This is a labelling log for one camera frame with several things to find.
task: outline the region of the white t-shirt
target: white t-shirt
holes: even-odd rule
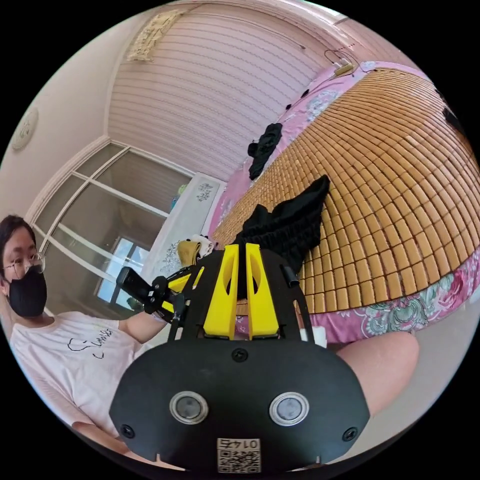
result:
[[[73,311],[51,325],[15,324],[10,346],[25,376],[66,424],[95,424],[119,434],[109,409],[129,365],[149,347],[119,330],[119,322]]]

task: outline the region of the woman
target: woman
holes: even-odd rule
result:
[[[11,348],[43,401],[73,429],[128,457],[109,408],[127,367],[165,326],[146,313],[127,320],[93,318],[80,312],[50,317],[44,312],[45,260],[32,228],[9,215],[0,222],[0,289],[11,309]],[[353,369],[370,414],[389,405],[406,387],[419,347],[406,332],[352,343],[337,352]],[[176,468],[157,460],[155,465]]]

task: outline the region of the black cloth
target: black cloth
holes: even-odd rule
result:
[[[246,244],[280,255],[298,274],[307,253],[321,240],[322,210],[329,192],[326,175],[315,180],[300,195],[279,203],[272,212],[257,205],[232,242],[239,246],[238,299],[247,298]]]
[[[282,124],[271,123],[265,133],[258,139],[258,143],[251,143],[248,146],[248,156],[253,157],[253,162],[248,169],[250,180],[255,180],[264,169],[270,155],[282,138]]]

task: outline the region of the bed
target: bed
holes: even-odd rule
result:
[[[420,71],[364,62],[324,71],[287,110],[260,177],[232,175],[209,236],[228,244],[256,204],[271,210],[315,178],[332,182],[323,240],[299,274],[311,321],[328,343],[437,322],[479,295],[480,171]],[[245,302],[237,332],[248,334]]]

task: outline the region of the sticker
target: sticker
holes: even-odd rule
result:
[[[218,438],[218,472],[221,474],[258,474],[261,472],[258,438]]]

